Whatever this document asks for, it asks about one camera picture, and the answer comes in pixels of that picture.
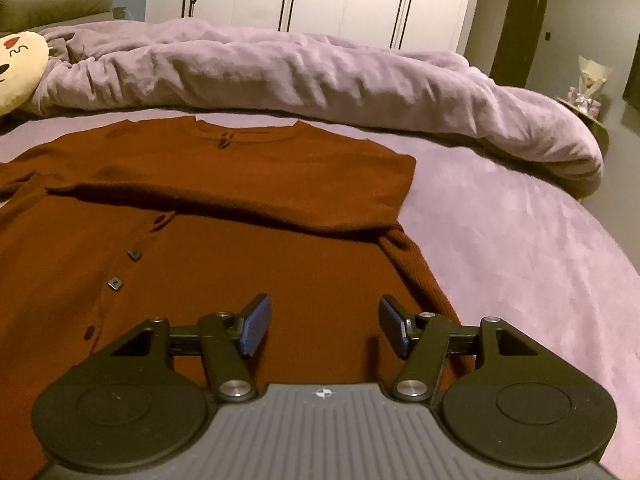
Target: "gray ribbed plate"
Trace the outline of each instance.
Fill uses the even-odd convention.
[[[196,444],[161,465],[93,475],[49,467],[42,480],[610,480],[595,463],[560,472],[487,464],[448,440],[431,412],[377,384],[271,384],[223,406]]]

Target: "brown knit sweater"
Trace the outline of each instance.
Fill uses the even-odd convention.
[[[13,195],[0,209],[0,478],[44,463],[38,393],[150,317],[194,324],[266,292],[258,386],[392,380],[383,294],[457,322],[398,224],[414,164],[302,122],[238,130],[191,116],[69,134],[0,164],[0,196]],[[197,359],[177,370],[203,381]]]

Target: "button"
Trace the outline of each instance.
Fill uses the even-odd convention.
[[[228,145],[231,144],[231,139],[234,138],[233,132],[225,132],[220,137],[220,143],[218,144],[218,148],[220,150],[224,150]]]
[[[122,288],[123,283],[120,278],[118,278],[117,276],[114,276],[108,281],[107,285],[109,285],[113,290],[120,290]]]
[[[150,221],[149,232],[155,233],[160,229],[164,229],[165,226],[173,220],[175,217],[175,211],[167,211],[165,213],[159,214],[154,220]]]
[[[95,332],[95,326],[91,325],[88,326],[86,328],[86,331],[84,332],[84,335],[82,336],[82,339],[84,339],[85,341],[89,341],[89,339],[92,338],[92,336],[94,335]]]
[[[127,251],[127,254],[129,255],[129,257],[134,261],[138,261],[140,258],[142,258],[142,252],[137,250],[137,249],[132,249],[130,251]]]

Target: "stuffed toy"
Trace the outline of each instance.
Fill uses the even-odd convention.
[[[29,99],[48,61],[47,41],[35,32],[0,38],[0,118]]]

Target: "purple blanket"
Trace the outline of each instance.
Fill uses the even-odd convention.
[[[577,198],[593,193],[602,156],[571,112],[497,86],[452,52],[365,48],[318,35],[213,27],[185,18],[43,32],[49,66],[22,109],[192,107],[278,110],[385,130],[465,137],[530,162]]]

